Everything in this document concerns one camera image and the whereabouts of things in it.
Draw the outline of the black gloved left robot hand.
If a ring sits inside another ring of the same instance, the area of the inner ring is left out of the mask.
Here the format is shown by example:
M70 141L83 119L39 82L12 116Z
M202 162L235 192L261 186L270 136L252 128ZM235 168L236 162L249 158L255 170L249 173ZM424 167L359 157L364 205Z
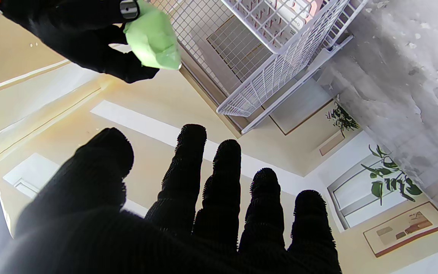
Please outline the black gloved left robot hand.
M0 254L0 274L340 274L326 203L315 190L294 203L285 248L281 187L262 168L238 234L241 147L221 142L196 210L207 134L186 124L157 200L140 217L123 209L132 145L105 128L79 147L23 209Z

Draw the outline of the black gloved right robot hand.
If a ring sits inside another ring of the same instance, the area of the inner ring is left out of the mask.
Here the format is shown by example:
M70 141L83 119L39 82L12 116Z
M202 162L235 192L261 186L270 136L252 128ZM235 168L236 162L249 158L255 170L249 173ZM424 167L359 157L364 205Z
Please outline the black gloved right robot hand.
M2 15L78 66L135 83L155 77L126 45L126 23L137 19L137 0L0 0Z

